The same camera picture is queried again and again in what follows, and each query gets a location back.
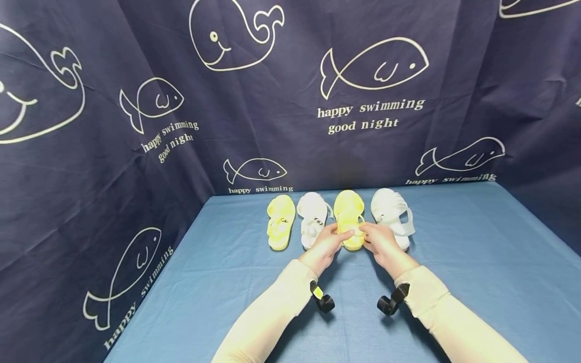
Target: whale drawing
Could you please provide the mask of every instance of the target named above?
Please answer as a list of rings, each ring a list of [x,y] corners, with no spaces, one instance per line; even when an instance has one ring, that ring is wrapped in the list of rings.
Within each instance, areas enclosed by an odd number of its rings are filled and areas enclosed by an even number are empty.
[[[341,70],[335,64],[333,48],[331,48],[321,60],[321,95],[329,99],[331,91],[339,80],[351,87],[370,91],[395,87],[419,75],[428,66],[428,56],[424,49],[414,40],[404,37],[389,38],[370,45]],[[361,81],[349,80],[349,78],[361,78],[359,73],[362,73],[362,69],[371,71],[365,72],[366,76]]]
[[[230,164],[230,159],[226,159],[223,169],[230,184],[234,184],[237,175],[244,179],[264,181],[275,180],[286,175],[286,170],[282,165],[263,158],[247,160],[238,169],[234,169]]]
[[[153,77],[143,82],[137,89],[137,101],[132,103],[123,90],[119,91],[119,105],[129,116],[134,130],[144,134],[142,116],[158,118],[180,108],[184,96],[173,84],[163,78]]]
[[[95,321],[97,330],[107,330],[111,327],[111,301],[119,298],[128,292],[143,277],[151,264],[159,243],[162,239],[162,230],[155,227],[144,228],[139,231],[131,240],[125,252],[121,256],[115,273],[111,279],[109,292],[106,296],[99,297],[90,291],[85,295],[83,303],[83,315],[86,319]],[[117,278],[121,281],[134,278],[129,284],[117,283]],[[89,304],[107,303],[106,317],[89,312]]]
[[[581,0],[544,0],[539,1],[542,3],[542,5],[539,5],[538,2],[535,3],[530,0],[500,0],[498,15],[503,19],[530,16],[563,8],[564,6],[572,5],[579,1]]]
[[[425,152],[415,169],[415,174],[420,176],[426,170],[435,166],[450,171],[469,171],[477,169],[489,161],[506,155],[504,144],[493,137],[484,137],[471,143],[455,153],[438,159],[436,149]]]
[[[279,5],[274,5],[268,12],[258,11],[252,19],[253,29],[250,28],[244,10],[236,0],[226,0],[225,5],[232,5],[232,11],[219,11],[220,17],[210,17],[214,10],[212,2],[196,0],[189,12],[189,33],[193,47],[204,65],[213,71],[233,71],[252,67],[262,62],[272,51],[275,40],[275,26],[284,26],[285,14]],[[239,26],[238,36],[244,37],[244,42],[227,44],[223,28],[218,26],[222,21],[221,14],[237,14],[241,19],[225,19],[231,27]],[[257,45],[257,55],[250,56],[254,49],[249,45]],[[224,57],[227,53],[234,55]]]
[[[14,61],[0,70],[0,145],[30,140],[76,120],[85,108],[85,88],[79,75],[83,67],[77,55],[66,46],[52,51],[48,64],[14,29],[0,24],[0,38],[0,54]],[[62,103],[58,112],[54,103]]]

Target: cream sleeve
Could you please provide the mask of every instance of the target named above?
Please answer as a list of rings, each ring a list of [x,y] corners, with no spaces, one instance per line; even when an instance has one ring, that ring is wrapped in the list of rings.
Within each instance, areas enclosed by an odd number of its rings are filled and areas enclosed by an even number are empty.
[[[299,260],[292,260],[278,279],[236,320],[218,348],[212,363],[262,363],[282,332],[311,298],[315,274]]]
[[[527,360],[490,325],[450,294],[424,266],[405,272],[395,284],[409,283],[405,302],[436,338],[452,363],[521,363]]]

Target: blue tablecloth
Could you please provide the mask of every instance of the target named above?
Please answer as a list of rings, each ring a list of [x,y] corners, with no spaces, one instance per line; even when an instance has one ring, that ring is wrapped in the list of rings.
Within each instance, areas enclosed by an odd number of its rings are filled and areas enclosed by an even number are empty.
[[[395,188],[414,212],[410,254],[530,362],[581,358],[581,258],[496,183]],[[357,190],[365,219],[375,190]],[[339,191],[321,192],[333,205]],[[295,204],[303,193],[289,193]],[[158,277],[107,363],[209,362],[244,309],[302,253],[268,246],[275,194],[211,198]],[[342,249],[320,285],[336,308],[309,303],[272,362],[438,362],[447,358],[404,306],[376,303],[393,281],[366,250]]]

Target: white line drawing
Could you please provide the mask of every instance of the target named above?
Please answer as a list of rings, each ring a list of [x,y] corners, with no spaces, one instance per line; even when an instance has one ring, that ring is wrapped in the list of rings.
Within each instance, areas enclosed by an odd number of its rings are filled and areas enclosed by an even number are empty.
[[[157,94],[155,97],[155,106],[159,109],[159,110],[164,110],[163,112],[160,111],[159,113],[153,113],[153,114],[147,114],[144,113],[141,110],[141,107],[144,105],[143,101],[151,101],[153,102],[153,100],[142,100],[141,99],[141,91],[143,90],[144,87],[150,85],[150,87],[155,87],[156,86],[156,81],[161,82],[162,84],[167,84],[171,87],[171,89],[173,91],[175,91],[175,95],[172,95],[172,97],[170,97],[169,95],[166,95],[165,97],[161,96],[160,94]],[[165,105],[160,105],[159,104],[159,99],[160,97],[163,99],[166,99],[166,104]],[[137,102],[134,105],[129,98],[127,98],[127,96],[125,95],[125,92],[123,90],[119,91],[119,105],[121,106],[121,109],[123,109],[123,112],[129,116],[129,121],[131,122],[131,126],[133,127],[134,130],[136,130],[138,133],[140,134],[144,134],[144,126],[143,126],[143,121],[141,119],[141,116],[145,116],[147,118],[158,118],[161,116],[165,116],[167,114],[172,113],[173,111],[179,109],[181,107],[181,105],[184,102],[184,96],[181,94],[180,91],[178,91],[178,89],[176,87],[174,87],[173,84],[169,83],[168,81],[164,80],[163,78],[160,77],[153,77],[148,79],[147,81],[143,82],[141,84],[141,86],[139,86],[139,88],[137,89]],[[170,107],[170,103],[175,103],[175,105],[171,108]]]
[[[151,241],[153,241],[155,243],[155,249],[153,250],[153,253],[151,254],[151,258],[149,258],[149,248],[146,245],[145,246],[145,256],[146,257],[145,257],[145,260],[142,264],[139,263],[141,254],[140,253],[137,254],[136,267],[138,270],[139,269],[143,270],[141,272],[140,276],[135,281],[133,281],[133,283],[130,284],[128,287],[126,287],[125,289],[123,289],[120,292],[117,292],[115,290],[115,288],[121,289],[121,287],[115,286],[115,279],[117,278],[117,273],[119,272],[119,268],[121,267],[121,264],[124,261],[126,261],[126,259],[125,259],[126,256],[127,256],[127,260],[135,257],[135,255],[130,256],[130,254],[128,254],[127,251],[129,251],[130,247],[133,246],[133,243],[135,242],[137,237],[139,237],[142,233],[145,233],[147,231],[154,231],[155,232],[153,238],[151,240],[142,239],[142,240],[140,240],[140,242],[142,242],[141,244],[144,244],[143,241],[147,241],[146,243],[150,243]],[[160,243],[161,239],[162,239],[162,230],[159,228],[148,227],[148,228],[144,228],[141,231],[139,231],[135,235],[135,237],[133,237],[133,239],[131,240],[129,245],[127,245],[127,248],[125,248],[125,252],[123,252],[121,259],[119,260],[119,263],[117,264],[117,268],[115,269],[115,273],[113,274],[113,278],[111,279],[111,285],[109,287],[109,295],[106,297],[98,297],[98,296],[94,295],[93,293],[91,293],[90,291],[87,291],[87,294],[85,295],[85,302],[83,303],[83,315],[85,316],[86,319],[95,321],[95,329],[103,331],[103,330],[107,330],[111,327],[111,301],[117,299],[118,297],[122,296],[124,293],[128,292],[143,277],[143,275],[145,275],[145,272],[147,271],[149,265],[153,261],[153,257],[155,256],[155,253],[157,252],[157,248],[159,247],[159,243]],[[107,303],[107,324],[106,325],[101,325],[99,323],[99,315],[93,315],[87,311],[87,302],[89,302],[89,299],[92,301]]]
[[[235,67],[217,67],[216,65],[222,60],[222,58],[224,57],[224,55],[226,54],[226,52],[230,52],[232,51],[232,48],[229,47],[225,47],[219,40],[218,38],[218,33],[213,30],[210,32],[210,40],[213,43],[216,43],[216,45],[218,47],[220,47],[221,49],[221,53],[220,56],[217,59],[211,60],[211,61],[206,61],[204,60],[204,58],[202,57],[202,54],[200,53],[200,49],[198,49],[198,46],[196,45],[196,41],[194,40],[194,36],[193,36],[193,29],[192,29],[192,16],[194,14],[194,10],[196,8],[196,5],[200,2],[200,0],[196,0],[193,5],[192,8],[189,11],[189,35],[192,38],[192,43],[193,43],[193,47],[196,49],[196,53],[198,53],[198,56],[200,57],[200,59],[202,60],[202,63],[204,63],[204,65],[213,71],[216,72],[225,72],[225,71],[233,71],[233,70],[239,70],[239,69],[244,69],[244,68],[248,68],[248,67],[252,67],[260,62],[262,62],[272,51],[273,47],[274,47],[274,43],[275,43],[275,39],[276,39],[276,31],[275,31],[275,25],[278,24],[281,27],[283,27],[285,25],[285,13],[282,10],[282,8],[279,5],[274,5],[273,7],[270,8],[270,10],[268,12],[265,11],[258,11],[254,14],[254,18],[253,18],[253,25],[254,25],[254,30],[255,31],[260,31],[260,29],[265,29],[266,30],[266,38],[265,39],[258,39],[256,38],[256,36],[254,35],[254,33],[252,33],[252,30],[250,29],[250,25],[248,25],[248,21],[246,20],[246,15],[244,14],[244,10],[242,10],[242,7],[240,6],[240,4],[238,3],[238,1],[236,0],[230,0],[232,1],[232,3],[234,5],[236,5],[236,7],[238,8],[238,10],[240,11],[240,14],[242,15],[242,18],[244,19],[244,24],[246,25],[246,31],[248,32],[248,34],[250,34],[250,36],[252,37],[252,39],[257,42],[258,44],[266,44],[270,41],[270,36],[271,36],[271,29],[268,28],[268,25],[266,24],[260,24],[258,25],[256,23],[256,20],[258,18],[258,16],[260,15],[264,15],[266,18],[270,18],[271,16],[278,16],[279,19],[276,19],[273,21],[272,23],[272,41],[270,43],[270,46],[268,47],[266,53],[258,60],[255,60],[254,62],[251,62],[249,64],[242,64],[239,66],[235,66]],[[203,34],[199,34],[196,35],[196,37],[205,37],[206,35]]]
[[[29,47],[30,50],[35,54],[35,56],[40,60],[40,62],[46,68],[46,70],[48,70],[50,72],[50,74],[56,78],[57,81],[59,81],[63,86],[65,86],[68,89],[80,88],[82,96],[83,96],[83,100],[81,101],[81,104],[79,105],[78,110],[72,116],[67,118],[66,120],[61,121],[61,122],[57,123],[56,125],[52,125],[49,128],[46,128],[44,130],[33,132],[32,134],[29,134],[29,135],[20,136],[20,137],[16,137],[13,139],[6,139],[6,140],[0,139],[0,145],[26,141],[29,139],[33,139],[33,138],[48,134],[49,132],[57,130],[57,129],[65,126],[66,124],[74,121],[77,117],[79,117],[79,115],[83,112],[83,110],[85,108],[85,87],[83,86],[83,81],[81,79],[81,76],[78,73],[78,71],[82,70],[83,67],[81,66],[81,62],[77,58],[77,55],[68,46],[64,47],[62,49],[62,51],[60,51],[60,52],[57,52],[57,51],[51,52],[51,62],[53,65],[53,69],[56,70],[61,76],[65,75],[65,73],[69,73],[72,76],[74,83],[68,84],[67,82],[65,82],[63,79],[61,79],[54,72],[54,70],[46,63],[46,61],[40,55],[40,53],[36,50],[36,48],[34,48],[33,45],[30,44],[22,35],[20,35],[18,32],[7,27],[4,24],[0,24],[0,30],[5,30],[5,31],[11,33],[16,38],[18,38],[21,42],[26,44],[26,46]],[[56,61],[55,61],[55,56],[58,56],[62,59],[66,59],[66,56],[68,54],[71,54],[75,58],[76,62],[74,62],[70,66],[70,68],[57,66]],[[39,101],[36,98],[34,98],[34,99],[22,99],[21,97],[18,97],[18,95],[15,95],[12,92],[10,92],[10,90],[8,90],[8,86],[5,83],[2,83],[2,81],[0,80],[0,95],[5,91],[6,91],[6,95],[8,97],[10,97],[13,101],[20,104],[20,112],[19,112],[18,116],[16,117],[16,119],[12,123],[10,123],[7,127],[3,128],[3,129],[0,129],[0,135],[5,135],[8,132],[15,130],[21,124],[21,122],[24,120],[24,118],[26,116],[26,110],[28,107],[37,105],[39,102],[43,102],[43,101]]]
[[[238,169],[234,169],[232,164],[230,164],[230,159],[226,159],[222,168],[226,172],[226,179],[232,185],[237,175],[249,180],[270,181],[282,178],[287,174],[282,165],[264,158],[247,160]]]
[[[520,3],[521,1],[522,0],[515,0],[511,4],[504,6],[502,0],[500,0],[500,6],[498,7],[498,15],[503,19],[513,19],[516,17],[530,16],[530,15],[545,13],[545,12],[548,12],[551,10],[559,9],[559,8],[564,7],[564,6],[568,6],[568,5],[571,5],[573,3],[579,2],[581,0],[570,0],[570,1],[566,1],[566,2],[561,3],[561,4],[557,4],[557,5],[549,6],[546,8],[537,9],[537,10],[530,10],[530,11],[521,12],[521,13],[514,13],[514,14],[506,14],[505,10],[511,9],[513,6]]]
[[[349,66],[351,66],[351,64],[353,62],[355,62],[360,56],[362,56],[363,54],[366,54],[367,52],[371,51],[372,49],[377,49],[377,47],[379,47],[383,44],[389,44],[391,42],[404,42],[404,43],[408,43],[411,46],[413,46],[413,48],[421,55],[421,62],[423,62],[424,65],[422,66],[421,64],[417,64],[414,62],[414,63],[406,64],[405,66],[403,64],[400,66],[399,63],[396,63],[396,65],[393,67],[390,75],[387,78],[382,78],[382,77],[378,76],[378,73],[387,64],[387,62],[383,62],[375,70],[375,73],[373,75],[373,80],[376,82],[379,82],[378,85],[374,86],[374,87],[366,87],[366,86],[358,85],[358,84],[355,84],[355,83],[344,78],[343,73],[345,72],[345,70],[347,70],[347,68],[349,68]],[[327,79],[327,75],[325,74],[325,71],[323,70],[323,66],[326,65],[327,63],[329,63],[329,66],[330,66],[329,68],[332,67],[333,72],[335,73],[335,79],[333,80],[333,82],[330,85],[325,85],[325,80]],[[321,80],[321,95],[323,96],[323,98],[328,100],[329,95],[331,94],[331,91],[333,90],[333,87],[335,86],[335,84],[337,83],[338,80],[342,80],[343,82],[350,85],[351,87],[355,87],[358,89],[367,89],[370,91],[376,91],[379,89],[386,89],[386,88],[390,88],[390,87],[395,87],[395,86],[400,85],[404,82],[407,82],[410,79],[414,78],[415,76],[419,75],[426,68],[428,68],[429,65],[430,65],[430,63],[428,61],[428,56],[426,55],[426,52],[424,51],[422,46],[420,44],[418,44],[417,42],[415,42],[414,40],[409,39],[409,38],[405,38],[405,37],[394,37],[394,38],[385,39],[385,40],[382,40],[381,42],[377,42],[377,43],[365,48],[362,52],[360,52],[352,60],[350,60],[343,67],[343,69],[341,69],[341,71],[339,71],[337,66],[335,65],[335,59],[333,58],[333,48],[330,48],[327,51],[327,53],[325,53],[323,58],[321,59],[320,72],[321,72],[321,75],[323,77],[323,79]],[[417,69],[417,70],[415,71],[415,73],[412,73],[410,76],[408,76],[407,78],[405,78],[403,80],[395,81],[393,83],[386,84],[386,82],[388,82],[394,76],[397,69],[402,70],[402,73],[407,72],[408,70],[415,70],[415,69]]]
[[[419,166],[415,169],[415,174],[418,177],[433,166],[450,171],[470,171],[497,157],[506,155],[504,144],[497,138],[490,136],[478,139],[465,148],[441,159],[436,158],[436,149],[430,149],[422,155]],[[458,164],[462,162],[464,162],[463,167],[458,168]]]

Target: wrist clamp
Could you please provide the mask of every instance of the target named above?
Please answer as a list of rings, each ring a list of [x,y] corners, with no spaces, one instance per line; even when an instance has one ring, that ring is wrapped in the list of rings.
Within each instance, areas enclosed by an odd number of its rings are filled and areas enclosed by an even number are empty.
[[[377,302],[377,308],[381,310],[387,316],[392,316],[396,313],[399,305],[402,301],[407,297],[408,292],[410,291],[410,284],[409,283],[402,283],[392,294],[392,298],[389,299],[387,296],[382,296],[379,298]]]
[[[313,294],[313,299],[323,314],[326,314],[335,308],[335,302],[333,301],[333,298],[329,295],[323,295],[323,290],[321,290],[315,280],[311,281],[310,287],[311,293]]]

